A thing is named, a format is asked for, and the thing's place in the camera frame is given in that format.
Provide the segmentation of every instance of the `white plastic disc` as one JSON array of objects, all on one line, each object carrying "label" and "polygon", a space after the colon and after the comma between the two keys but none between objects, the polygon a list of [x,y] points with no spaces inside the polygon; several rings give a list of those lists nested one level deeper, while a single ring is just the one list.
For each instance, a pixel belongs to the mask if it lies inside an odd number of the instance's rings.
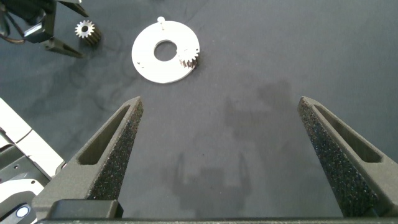
[{"label": "white plastic disc", "polygon": [[184,67],[178,55],[166,62],[155,57],[155,48],[162,42],[170,41],[179,50],[200,50],[199,40],[191,28],[186,25],[164,21],[146,27],[132,45],[131,58],[137,71],[146,79],[156,83],[172,83],[186,77],[195,67]]}]

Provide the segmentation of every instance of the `white plastic part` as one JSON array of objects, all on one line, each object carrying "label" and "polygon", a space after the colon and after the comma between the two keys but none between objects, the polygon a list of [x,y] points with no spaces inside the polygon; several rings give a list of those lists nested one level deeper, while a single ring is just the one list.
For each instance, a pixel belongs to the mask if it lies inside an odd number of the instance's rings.
[{"label": "white plastic part", "polygon": [[34,179],[8,180],[0,184],[0,203],[17,193],[30,191],[38,195],[43,189],[43,185]]},{"label": "white plastic part", "polygon": [[[49,178],[57,174],[63,159],[0,98],[0,127],[7,137]],[[0,147],[7,142],[0,139]]]},{"label": "white plastic part", "polygon": [[199,40],[191,28],[182,23],[165,21],[163,17],[157,20],[157,23],[145,28],[134,41],[132,62],[137,71],[152,82],[176,82],[186,77],[195,66],[182,66],[177,54],[166,62],[158,60],[154,54],[156,46],[170,41],[177,46],[177,51],[191,50],[199,53]]}]

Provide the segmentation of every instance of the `small gear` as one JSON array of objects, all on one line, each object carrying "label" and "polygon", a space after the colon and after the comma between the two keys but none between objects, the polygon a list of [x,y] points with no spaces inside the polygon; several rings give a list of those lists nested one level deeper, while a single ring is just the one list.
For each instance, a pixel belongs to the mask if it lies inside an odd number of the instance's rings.
[{"label": "small gear", "polygon": [[198,63],[198,57],[199,57],[199,50],[190,50],[190,49],[185,49],[178,51],[178,59],[180,60],[180,64],[184,66],[184,68],[193,68],[197,65]]},{"label": "small gear", "polygon": [[91,21],[80,22],[75,29],[76,35],[90,46],[95,45],[101,39],[101,31]]}]

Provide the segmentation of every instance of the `black table surface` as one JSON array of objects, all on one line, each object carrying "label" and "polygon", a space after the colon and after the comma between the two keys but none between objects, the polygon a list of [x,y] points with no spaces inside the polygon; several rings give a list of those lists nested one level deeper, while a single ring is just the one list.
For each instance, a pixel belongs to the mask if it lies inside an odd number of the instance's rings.
[{"label": "black table surface", "polygon": [[[0,42],[0,97],[66,161],[126,100],[144,115],[119,197],[125,217],[340,217],[297,104],[305,95],[398,161],[397,1],[83,1],[55,35],[84,59]],[[140,76],[134,39],[158,16],[189,26],[201,64]]]}]

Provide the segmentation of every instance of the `cable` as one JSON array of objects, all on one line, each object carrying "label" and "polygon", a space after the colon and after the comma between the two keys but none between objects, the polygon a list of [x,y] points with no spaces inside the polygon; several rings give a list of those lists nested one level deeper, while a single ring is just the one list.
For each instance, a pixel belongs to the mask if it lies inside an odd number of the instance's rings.
[{"label": "cable", "polygon": [[[0,7],[0,9],[2,10],[2,12],[7,16],[7,18],[10,20],[10,22],[12,23],[12,25],[15,27],[15,29],[18,31],[18,34],[23,38],[24,37],[24,32],[22,31],[22,29],[19,27],[19,25],[15,22],[14,18],[12,18],[12,16],[10,16],[10,14],[7,12],[7,9],[5,7]],[[13,39],[10,37],[6,37],[5,35],[0,34],[0,37],[12,44],[24,44],[25,40],[24,39]]]}]

